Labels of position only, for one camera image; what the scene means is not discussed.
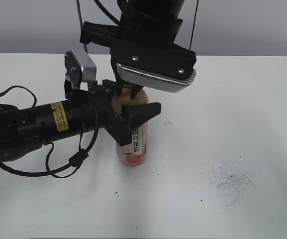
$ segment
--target bottle label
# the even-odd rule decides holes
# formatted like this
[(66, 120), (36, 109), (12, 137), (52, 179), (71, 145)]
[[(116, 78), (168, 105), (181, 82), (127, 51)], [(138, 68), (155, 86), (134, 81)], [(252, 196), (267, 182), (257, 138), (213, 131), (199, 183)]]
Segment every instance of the bottle label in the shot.
[(132, 134), (132, 143), (123, 147), (123, 154), (141, 155), (142, 154), (142, 128), (138, 128)]

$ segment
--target white tabletop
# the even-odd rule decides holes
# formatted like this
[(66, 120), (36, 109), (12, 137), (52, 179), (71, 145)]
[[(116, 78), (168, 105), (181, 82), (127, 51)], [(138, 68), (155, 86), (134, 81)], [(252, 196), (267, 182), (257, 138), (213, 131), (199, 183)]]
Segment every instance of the white tabletop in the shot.
[[(93, 59), (97, 79), (113, 79), (109, 57)], [(199, 56), (196, 68), (178, 94), (147, 89), (162, 114), (149, 123), (143, 165), (119, 163), (102, 129), (71, 178), (0, 169), (0, 239), (287, 238), (287, 57)], [(63, 55), (0, 54), (0, 92), (23, 85), (40, 105), (60, 101), (64, 75)], [(0, 99), (31, 102), (23, 90)], [(57, 142), (51, 167), (77, 146), (77, 137)], [(8, 165), (44, 171), (48, 150)]]

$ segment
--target robotic arm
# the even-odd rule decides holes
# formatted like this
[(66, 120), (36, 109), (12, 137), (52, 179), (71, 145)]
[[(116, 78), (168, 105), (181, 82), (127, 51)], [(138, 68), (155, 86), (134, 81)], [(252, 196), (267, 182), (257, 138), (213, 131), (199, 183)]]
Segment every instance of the robotic arm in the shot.
[[(144, 86), (178, 92), (195, 78), (195, 53), (174, 44), (182, 24), (178, 14), (183, 2), (118, 0), (122, 15), (120, 21), (114, 19), (117, 26), (84, 22), (81, 43), (110, 47), (116, 82), (103, 80), (102, 85), (98, 85), (96, 66), (88, 54), (72, 49), (66, 52), (66, 100), (37, 107), (35, 102), (24, 110), (0, 104), (0, 168), (27, 177), (59, 177), (56, 173), (70, 167), (75, 167), (75, 173), (88, 157), (99, 128), (105, 128), (120, 146), (131, 143), (132, 132), (158, 115), (161, 105), (123, 105), (118, 116), (110, 103), (115, 94), (121, 94), (123, 85), (132, 85), (131, 97), (134, 98)], [(87, 91), (80, 90), (82, 82), (87, 83)], [(84, 132), (92, 130), (95, 131), (94, 136), (86, 149), (79, 147), (65, 166), (49, 169), (48, 160), (54, 141), (78, 134), (82, 138)], [(46, 158), (45, 172), (22, 172), (3, 163), (17, 160), (49, 144), (52, 149)]]

